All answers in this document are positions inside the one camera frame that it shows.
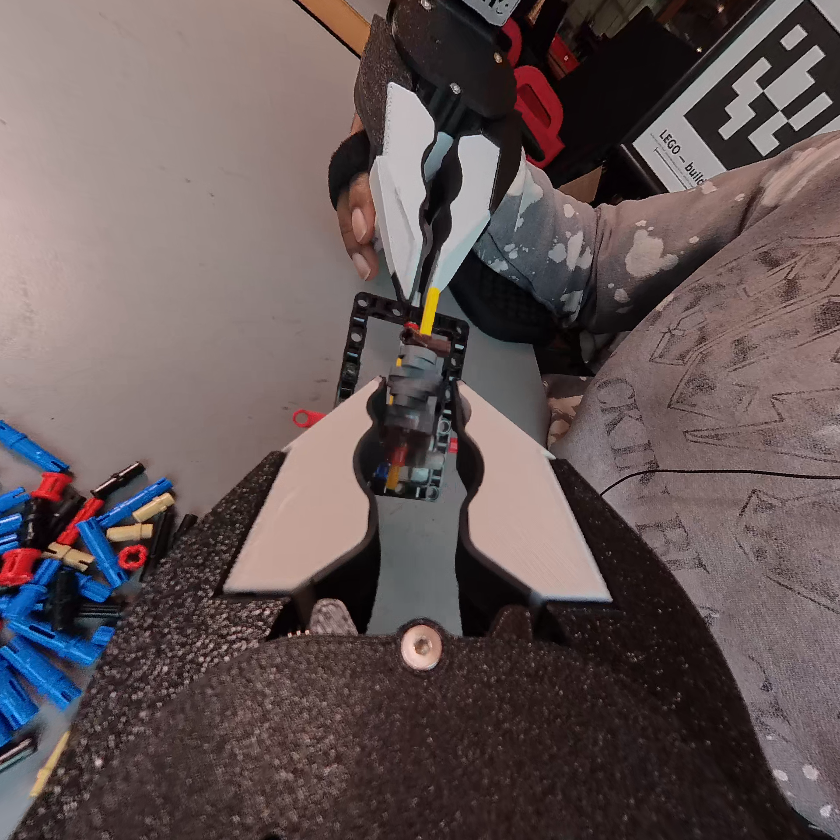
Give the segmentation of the grey gear assembly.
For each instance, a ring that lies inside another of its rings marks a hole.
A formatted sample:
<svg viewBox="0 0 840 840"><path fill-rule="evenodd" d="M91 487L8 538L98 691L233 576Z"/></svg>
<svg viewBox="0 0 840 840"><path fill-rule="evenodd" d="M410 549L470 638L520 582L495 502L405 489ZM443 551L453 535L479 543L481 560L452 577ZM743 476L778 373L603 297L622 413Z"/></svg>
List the grey gear assembly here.
<svg viewBox="0 0 840 840"><path fill-rule="evenodd" d="M401 344L387 377L384 426L406 434L431 437L443 375L438 355L417 344Z"/></svg>

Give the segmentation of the printed tag sign board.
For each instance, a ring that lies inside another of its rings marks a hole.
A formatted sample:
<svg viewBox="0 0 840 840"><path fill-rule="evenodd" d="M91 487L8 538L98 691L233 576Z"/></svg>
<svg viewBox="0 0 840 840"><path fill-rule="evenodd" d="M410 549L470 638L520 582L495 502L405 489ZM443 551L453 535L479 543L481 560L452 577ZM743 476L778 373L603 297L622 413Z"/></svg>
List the printed tag sign board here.
<svg viewBox="0 0 840 840"><path fill-rule="evenodd" d="M839 128L839 2L758 2L634 128L618 156L677 193Z"/></svg>

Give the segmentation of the cardboard box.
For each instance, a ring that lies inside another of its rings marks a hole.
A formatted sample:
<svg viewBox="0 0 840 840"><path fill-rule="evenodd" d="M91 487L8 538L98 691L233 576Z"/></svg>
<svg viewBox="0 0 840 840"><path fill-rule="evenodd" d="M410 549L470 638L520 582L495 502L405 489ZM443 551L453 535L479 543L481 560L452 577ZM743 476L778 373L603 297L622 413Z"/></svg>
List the cardboard box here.
<svg viewBox="0 0 840 840"><path fill-rule="evenodd" d="M556 189L574 200L592 205L602 179L603 165L558 186Z"/></svg>

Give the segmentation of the person's right forearm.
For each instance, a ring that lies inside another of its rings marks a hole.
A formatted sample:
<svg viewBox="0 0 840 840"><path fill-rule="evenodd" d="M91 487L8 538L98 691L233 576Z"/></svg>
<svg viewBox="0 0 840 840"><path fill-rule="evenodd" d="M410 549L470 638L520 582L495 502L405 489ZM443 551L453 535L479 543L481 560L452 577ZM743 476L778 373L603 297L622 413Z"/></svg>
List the person's right forearm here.
<svg viewBox="0 0 840 840"><path fill-rule="evenodd" d="M632 329L715 255L815 224L837 227L838 132L700 186L591 206L521 159L473 251L565 325Z"/></svg>

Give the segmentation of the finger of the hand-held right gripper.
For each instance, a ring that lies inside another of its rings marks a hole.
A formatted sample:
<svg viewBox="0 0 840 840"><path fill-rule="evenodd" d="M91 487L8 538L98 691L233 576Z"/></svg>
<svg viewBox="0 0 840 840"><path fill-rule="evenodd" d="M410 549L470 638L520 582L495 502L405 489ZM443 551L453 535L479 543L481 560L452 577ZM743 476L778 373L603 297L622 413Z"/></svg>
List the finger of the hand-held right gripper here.
<svg viewBox="0 0 840 840"><path fill-rule="evenodd" d="M438 292L418 292L424 249L422 211L427 201L424 163L434 147L434 120L414 91L390 81L386 87L382 153L370 173L375 220L385 262L400 299L438 305Z"/></svg>
<svg viewBox="0 0 840 840"><path fill-rule="evenodd" d="M465 134L446 153L435 181L442 203L432 223L427 291L443 291L490 221L499 148L483 134Z"/></svg>

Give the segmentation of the pile of small connector pins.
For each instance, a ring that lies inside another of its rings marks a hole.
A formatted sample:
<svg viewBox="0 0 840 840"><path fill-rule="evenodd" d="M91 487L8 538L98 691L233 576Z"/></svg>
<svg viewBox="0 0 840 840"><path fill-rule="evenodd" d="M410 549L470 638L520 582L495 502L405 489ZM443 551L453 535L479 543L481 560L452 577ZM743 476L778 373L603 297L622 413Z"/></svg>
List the pile of small connector pins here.
<svg viewBox="0 0 840 840"><path fill-rule="evenodd" d="M41 700L72 710L126 613L133 586L157 570L198 516L177 516L174 484L152 481L129 496L145 466L129 463L88 493L72 467L24 431L1 422L2 449L40 473L30 489L2 491L2 771L39 749Z"/></svg>

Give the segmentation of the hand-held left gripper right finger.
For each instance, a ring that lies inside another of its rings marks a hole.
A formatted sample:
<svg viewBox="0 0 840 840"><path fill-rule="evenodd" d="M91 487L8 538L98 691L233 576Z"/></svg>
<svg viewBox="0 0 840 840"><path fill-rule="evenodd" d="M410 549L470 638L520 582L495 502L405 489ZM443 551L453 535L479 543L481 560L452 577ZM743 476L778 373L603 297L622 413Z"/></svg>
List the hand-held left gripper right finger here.
<svg viewBox="0 0 840 840"><path fill-rule="evenodd" d="M465 489L455 574L462 632L508 606L613 602L557 476L559 461L466 384L457 386L456 469Z"/></svg>

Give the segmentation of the black rectangular brick frame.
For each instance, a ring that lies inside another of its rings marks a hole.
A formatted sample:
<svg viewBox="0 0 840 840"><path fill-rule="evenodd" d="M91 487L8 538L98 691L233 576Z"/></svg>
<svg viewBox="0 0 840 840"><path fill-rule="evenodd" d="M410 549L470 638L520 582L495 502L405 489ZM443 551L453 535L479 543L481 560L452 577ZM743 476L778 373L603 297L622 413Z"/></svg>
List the black rectangular brick frame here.
<svg viewBox="0 0 840 840"><path fill-rule="evenodd" d="M420 326L422 310L369 293L362 292L356 296L343 350L336 406L361 389L362 353L372 319L389 322L400 329L395 365L399 364L397 356L402 344L400 334L404 330L403 325L410 321ZM391 370L383 383L374 382L376 389L371 401L373 427L363 438L360 458L364 482L376 496L429 502L440 498L446 456L455 432L456 382L460 379L466 357L469 325L464 320L438 314L432 335L446 336L451 340L452 348L448 357L438 358L443 369L443 381L431 437L386 428L387 377Z"/></svg>

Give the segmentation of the red plastic bin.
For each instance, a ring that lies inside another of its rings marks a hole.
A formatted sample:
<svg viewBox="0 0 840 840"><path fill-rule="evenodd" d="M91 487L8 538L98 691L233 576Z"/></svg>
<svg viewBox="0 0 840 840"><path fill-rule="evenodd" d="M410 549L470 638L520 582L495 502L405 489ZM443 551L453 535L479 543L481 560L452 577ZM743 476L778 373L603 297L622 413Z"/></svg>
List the red plastic bin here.
<svg viewBox="0 0 840 840"><path fill-rule="evenodd" d="M562 104L540 69L520 66L514 70L517 82L516 110L522 121L521 139L530 163L545 170L564 148L560 130Z"/></svg>

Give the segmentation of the brown axle connector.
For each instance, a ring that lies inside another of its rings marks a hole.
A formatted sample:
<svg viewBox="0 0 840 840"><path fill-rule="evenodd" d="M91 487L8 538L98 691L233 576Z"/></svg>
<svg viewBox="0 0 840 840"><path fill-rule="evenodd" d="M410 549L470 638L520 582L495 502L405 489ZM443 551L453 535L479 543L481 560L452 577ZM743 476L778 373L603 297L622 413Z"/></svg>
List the brown axle connector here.
<svg viewBox="0 0 840 840"><path fill-rule="evenodd" d="M400 341L405 346L425 348L441 359L448 357L452 351L452 342L446 336L423 334L416 329L410 329L408 326L401 332Z"/></svg>

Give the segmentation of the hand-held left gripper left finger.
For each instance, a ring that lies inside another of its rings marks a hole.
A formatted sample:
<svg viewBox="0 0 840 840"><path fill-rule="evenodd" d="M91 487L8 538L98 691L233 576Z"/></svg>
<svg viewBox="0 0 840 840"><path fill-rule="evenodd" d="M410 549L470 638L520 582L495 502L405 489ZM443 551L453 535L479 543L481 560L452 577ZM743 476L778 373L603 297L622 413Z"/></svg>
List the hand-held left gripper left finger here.
<svg viewBox="0 0 840 840"><path fill-rule="evenodd" d="M375 496L364 477L376 450L376 377L282 451L279 470L222 584L228 596L285 596L307 625L323 599L341 601L360 634L381 568Z"/></svg>

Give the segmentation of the person's grey hoodie torso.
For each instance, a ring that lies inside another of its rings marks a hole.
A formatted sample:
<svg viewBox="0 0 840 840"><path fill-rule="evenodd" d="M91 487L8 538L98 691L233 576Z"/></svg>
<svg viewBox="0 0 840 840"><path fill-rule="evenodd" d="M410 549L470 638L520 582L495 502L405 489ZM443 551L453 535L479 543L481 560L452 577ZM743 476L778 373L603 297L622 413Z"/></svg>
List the person's grey hoodie torso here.
<svg viewBox="0 0 840 840"><path fill-rule="evenodd" d="M618 345L555 452L598 490L656 467L838 474L838 235L714 256ZM606 498L710 629L784 797L838 838L838 481L656 475Z"/></svg>

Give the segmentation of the person's right hand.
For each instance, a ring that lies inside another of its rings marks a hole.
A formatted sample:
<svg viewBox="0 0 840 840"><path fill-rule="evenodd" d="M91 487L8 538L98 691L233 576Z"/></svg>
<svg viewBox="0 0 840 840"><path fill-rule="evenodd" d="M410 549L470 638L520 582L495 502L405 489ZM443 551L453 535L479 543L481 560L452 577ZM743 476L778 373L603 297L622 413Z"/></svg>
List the person's right hand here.
<svg viewBox="0 0 840 840"><path fill-rule="evenodd" d="M370 177L357 174L342 190L337 202L339 230L343 245L362 280L370 280L379 270L375 252L375 205Z"/></svg>

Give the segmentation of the grey desk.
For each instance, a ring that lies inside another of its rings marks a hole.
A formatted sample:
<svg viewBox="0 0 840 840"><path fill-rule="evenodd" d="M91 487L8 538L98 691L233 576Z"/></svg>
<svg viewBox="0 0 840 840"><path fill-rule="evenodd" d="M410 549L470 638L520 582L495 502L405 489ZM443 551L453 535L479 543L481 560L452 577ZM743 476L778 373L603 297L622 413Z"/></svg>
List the grey desk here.
<svg viewBox="0 0 840 840"><path fill-rule="evenodd" d="M328 410L356 60L295 2L2 2L2 419L202 516Z"/></svg>

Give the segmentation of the black hoodie drawstring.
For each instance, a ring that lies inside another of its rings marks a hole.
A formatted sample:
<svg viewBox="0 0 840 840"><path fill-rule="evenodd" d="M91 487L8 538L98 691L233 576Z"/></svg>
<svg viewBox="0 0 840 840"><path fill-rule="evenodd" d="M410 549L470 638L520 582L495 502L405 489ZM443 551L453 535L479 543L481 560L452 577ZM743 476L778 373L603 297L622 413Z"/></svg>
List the black hoodie drawstring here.
<svg viewBox="0 0 840 840"><path fill-rule="evenodd" d="M605 487L599 492L600 497L604 497L611 490L621 486L622 484L635 480L636 478L644 478L647 476L766 476L770 478L792 479L792 480L826 480L839 481L839 475L815 475L804 474L801 472L778 471L768 469L733 469L733 468L713 468L713 469L675 469L675 468L648 468L634 471L626 476L615 480L609 486Z"/></svg>

